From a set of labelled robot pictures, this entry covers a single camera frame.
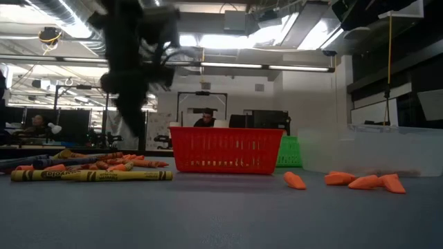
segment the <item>orange foam piece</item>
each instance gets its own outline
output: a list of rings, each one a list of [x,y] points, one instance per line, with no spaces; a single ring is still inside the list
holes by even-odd
[[[34,170],[34,167],[32,165],[20,165],[15,170]]]
[[[303,182],[301,177],[297,176],[292,172],[284,173],[283,180],[288,184],[289,187],[295,188],[297,190],[306,189],[306,184]]]
[[[397,174],[389,174],[389,175],[384,175],[384,176],[380,176],[379,177],[379,187],[385,187],[385,183],[383,182],[383,179],[389,176],[394,176],[395,178],[399,178],[399,176]]]
[[[65,171],[66,167],[64,165],[54,165],[54,166],[46,167],[43,170]]]
[[[395,194],[406,194],[406,190],[400,182],[397,174],[385,175],[380,177],[385,188]]]
[[[373,190],[379,186],[379,178],[376,175],[358,177],[348,187],[355,190]]]
[[[326,185],[348,185],[355,181],[356,177],[344,172],[335,172],[325,176]]]

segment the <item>hanging cable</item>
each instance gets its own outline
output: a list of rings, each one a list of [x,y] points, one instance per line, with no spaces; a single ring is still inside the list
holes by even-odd
[[[386,117],[388,119],[388,124],[390,125],[389,97],[390,97],[391,61],[392,61],[392,13],[389,12],[388,84],[386,85],[385,96],[384,96],[386,99],[386,108],[385,108],[385,116],[383,119],[383,126],[386,125]]]

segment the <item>yellow crayon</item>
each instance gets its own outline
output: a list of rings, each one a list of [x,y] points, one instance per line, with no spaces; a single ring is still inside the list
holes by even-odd
[[[64,175],[62,179],[75,181],[171,181],[172,172],[82,170],[76,174]]]
[[[12,181],[50,181],[62,180],[62,176],[77,174],[80,171],[51,170],[15,170],[11,173]]]

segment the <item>transparent container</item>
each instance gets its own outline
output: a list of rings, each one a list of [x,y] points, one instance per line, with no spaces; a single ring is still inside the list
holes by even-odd
[[[346,129],[300,129],[303,168],[358,175],[440,176],[443,130],[349,124]]]

